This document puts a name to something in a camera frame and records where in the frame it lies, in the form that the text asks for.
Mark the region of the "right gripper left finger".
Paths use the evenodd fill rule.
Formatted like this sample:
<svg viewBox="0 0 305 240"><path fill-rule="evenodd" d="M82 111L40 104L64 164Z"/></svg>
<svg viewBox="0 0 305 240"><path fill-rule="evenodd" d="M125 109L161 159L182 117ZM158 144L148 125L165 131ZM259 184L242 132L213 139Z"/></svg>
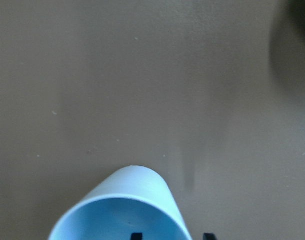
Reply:
<svg viewBox="0 0 305 240"><path fill-rule="evenodd" d="M143 240L143 234L141 232L134 232L131 234L131 240Z"/></svg>

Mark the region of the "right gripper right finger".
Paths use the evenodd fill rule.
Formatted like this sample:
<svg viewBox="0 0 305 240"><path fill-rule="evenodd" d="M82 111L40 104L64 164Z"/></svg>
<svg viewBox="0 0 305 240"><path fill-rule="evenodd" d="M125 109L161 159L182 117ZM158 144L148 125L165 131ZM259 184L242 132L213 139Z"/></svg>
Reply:
<svg viewBox="0 0 305 240"><path fill-rule="evenodd" d="M204 233L203 240L217 240L217 237L214 233Z"/></svg>

